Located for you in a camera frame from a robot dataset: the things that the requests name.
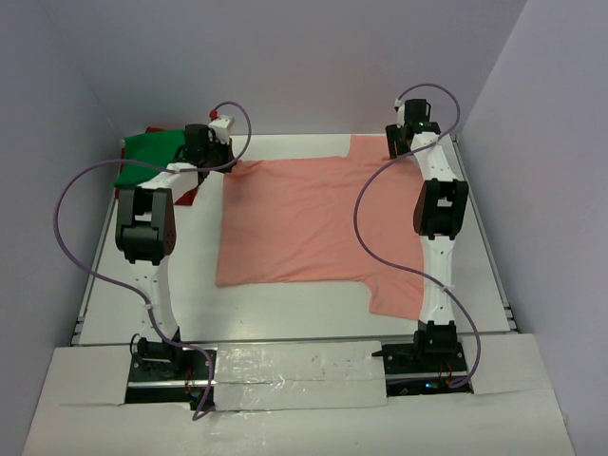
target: red object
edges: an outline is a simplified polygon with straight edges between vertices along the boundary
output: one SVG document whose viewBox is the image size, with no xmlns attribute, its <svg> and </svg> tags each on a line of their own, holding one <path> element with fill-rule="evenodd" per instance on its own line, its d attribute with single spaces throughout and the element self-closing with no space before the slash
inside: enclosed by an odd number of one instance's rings
<svg viewBox="0 0 608 456">
<path fill-rule="evenodd" d="M 159 131 L 164 131 L 162 128 L 156 128 L 154 126 L 148 126 L 145 129 L 146 133 L 158 133 Z M 126 152 L 124 151 L 124 147 L 121 150 L 121 159 L 124 160 Z M 197 193 L 199 191 L 198 187 L 193 188 L 192 190 L 190 190 L 189 192 L 186 192 L 180 199 L 178 199 L 176 201 L 176 205 L 178 206 L 191 206 L 192 204 L 194 204 L 194 198 L 196 197 Z M 120 190 L 117 188 L 116 190 L 114 190 L 114 198 L 118 198 L 119 194 L 120 194 Z"/>
</svg>

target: pink cloth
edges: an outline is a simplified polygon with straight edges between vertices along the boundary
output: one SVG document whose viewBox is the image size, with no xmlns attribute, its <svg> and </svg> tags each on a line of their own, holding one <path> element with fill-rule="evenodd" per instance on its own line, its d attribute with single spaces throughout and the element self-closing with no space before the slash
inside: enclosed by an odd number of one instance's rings
<svg viewBox="0 0 608 456">
<path fill-rule="evenodd" d="M 224 175 L 217 285 L 362 281 L 370 312 L 418 319 L 423 279 L 371 258 L 352 227 L 357 194 L 387 159 L 385 139 L 353 136 L 348 157 L 240 162 Z M 399 162 L 370 186 L 359 216 L 374 252 L 422 270 L 412 227 L 421 185 L 416 165 Z"/>
</svg>

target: white wall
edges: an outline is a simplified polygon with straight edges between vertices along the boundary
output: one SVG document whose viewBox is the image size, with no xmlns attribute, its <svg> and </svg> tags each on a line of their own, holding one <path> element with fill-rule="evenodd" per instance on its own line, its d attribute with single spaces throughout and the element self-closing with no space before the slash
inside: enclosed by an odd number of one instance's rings
<svg viewBox="0 0 608 456">
<path fill-rule="evenodd" d="M 421 82 L 466 117 L 524 3 L 43 0 L 125 134 L 205 121 L 224 99 L 257 133 L 379 132 Z M 429 98 L 451 123 L 449 99 Z"/>
<path fill-rule="evenodd" d="M 515 316 L 578 455 L 608 435 L 608 3 L 529 0 L 463 131 Z"/>
<path fill-rule="evenodd" d="M 0 453 L 21 454 L 54 347 L 70 340 L 86 276 L 62 256 L 52 206 L 87 163 L 116 156 L 82 74 L 33 0 L 0 2 Z M 78 185 L 62 217 L 68 244 L 92 259 L 109 170 Z"/>
</svg>

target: gray wall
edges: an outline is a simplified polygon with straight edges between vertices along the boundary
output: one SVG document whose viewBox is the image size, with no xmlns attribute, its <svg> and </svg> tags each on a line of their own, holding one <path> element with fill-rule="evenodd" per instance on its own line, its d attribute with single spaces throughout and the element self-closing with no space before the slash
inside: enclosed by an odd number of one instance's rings
<svg viewBox="0 0 608 456">
<path fill-rule="evenodd" d="M 522 329 L 578 455 L 608 447 L 608 3 L 529 0 L 463 131 Z"/>
<path fill-rule="evenodd" d="M 256 133 L 379 132 L 406 86 L 470 112 L 525 0 L 43 0 L 125 134 L 234 99 Z M 433 109 L 451 123 L 447 97 Z"/>
<path fill-rule="evenodd" d="M 52 206 L 66 181 L 118 154 L 117 136 L 33 0 L 0 2 L 0 453 L 21 454 L 54 347 L 69 342 L 86 285 L 56 246 Z M 92 259 L 109 203 L 99 172 L 69 196 L 68 244 Z"/>
</svg>

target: green cloth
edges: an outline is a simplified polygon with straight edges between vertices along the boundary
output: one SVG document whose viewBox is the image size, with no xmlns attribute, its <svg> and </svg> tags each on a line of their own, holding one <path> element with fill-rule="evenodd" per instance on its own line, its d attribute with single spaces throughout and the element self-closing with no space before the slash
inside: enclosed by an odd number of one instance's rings
<svg viewBox="0 0 608 456">
<path fill-rule="evenodd" d="M 124 157 L 157 166 L 166 166 L 175 156 L 178 147 L 184 144 L 183 130 L 159 131 L 143 133 L 124 140 Z M 135 164 L 126 164 L 121 175 L 114 182 L 115 188 L 126 185 L 138 185 L 149 181 L 159 174 L 159 171 L 144 168 Z"/>
</svg>

